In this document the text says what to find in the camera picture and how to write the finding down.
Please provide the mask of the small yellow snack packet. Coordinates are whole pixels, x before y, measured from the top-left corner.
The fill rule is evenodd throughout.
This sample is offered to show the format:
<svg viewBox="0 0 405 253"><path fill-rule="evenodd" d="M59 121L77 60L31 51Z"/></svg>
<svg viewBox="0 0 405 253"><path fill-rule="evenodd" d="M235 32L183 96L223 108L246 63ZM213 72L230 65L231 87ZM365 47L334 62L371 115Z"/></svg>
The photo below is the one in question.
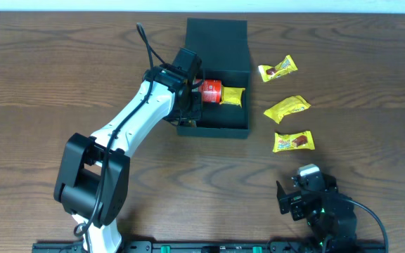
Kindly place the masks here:
<svg viewBox="0 0 405 253"><path fill-rule="evenodd" d="M222 86L219 104L236 105L242 107L242 95L245 88Z"/></svg>

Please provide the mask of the red snack can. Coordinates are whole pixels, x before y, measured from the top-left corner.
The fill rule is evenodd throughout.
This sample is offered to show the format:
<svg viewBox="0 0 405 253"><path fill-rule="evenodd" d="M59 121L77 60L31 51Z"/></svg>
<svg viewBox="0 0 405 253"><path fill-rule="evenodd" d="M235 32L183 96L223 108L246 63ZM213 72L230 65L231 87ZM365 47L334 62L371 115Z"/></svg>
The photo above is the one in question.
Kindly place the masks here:
<svg viewBox="0 0 405 253"><path fill-rule="evenodd" d="M201 93L202 101L206 103L221 102L221 80L206 79L199 87L193 88L193 91Z"/></svg>

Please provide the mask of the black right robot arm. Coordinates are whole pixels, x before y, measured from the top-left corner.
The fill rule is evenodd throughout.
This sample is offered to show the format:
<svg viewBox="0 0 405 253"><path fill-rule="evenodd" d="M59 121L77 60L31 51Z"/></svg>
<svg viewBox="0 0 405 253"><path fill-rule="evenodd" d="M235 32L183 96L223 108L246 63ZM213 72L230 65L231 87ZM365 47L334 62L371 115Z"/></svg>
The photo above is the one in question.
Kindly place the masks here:
<svg viewBox="0 0 405 253"><path fill-rule="evenodd" d="M304 219L314 236L298 252L355 252L357 219L354 205L338 192L335 177L321 172L292 178L299 190L287 194L277 183L276 197L282 214Z"/></svg>

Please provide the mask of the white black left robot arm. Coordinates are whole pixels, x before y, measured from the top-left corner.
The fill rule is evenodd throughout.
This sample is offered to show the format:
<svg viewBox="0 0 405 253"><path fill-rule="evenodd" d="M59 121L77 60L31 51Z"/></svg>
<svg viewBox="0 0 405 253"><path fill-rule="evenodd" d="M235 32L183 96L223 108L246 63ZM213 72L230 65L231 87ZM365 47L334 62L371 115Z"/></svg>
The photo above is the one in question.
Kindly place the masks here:
<svg viewBox="0 0 405 253"><path fill-rule="evenodd" d="M73 134L63 152L54 199L77 222L73 233L87 252L117 252L116 217L127 196L130 159L150 130L177 110L196 104L193 82L200 67L162 64L145 72L137 94L90 136Z"/></svg>

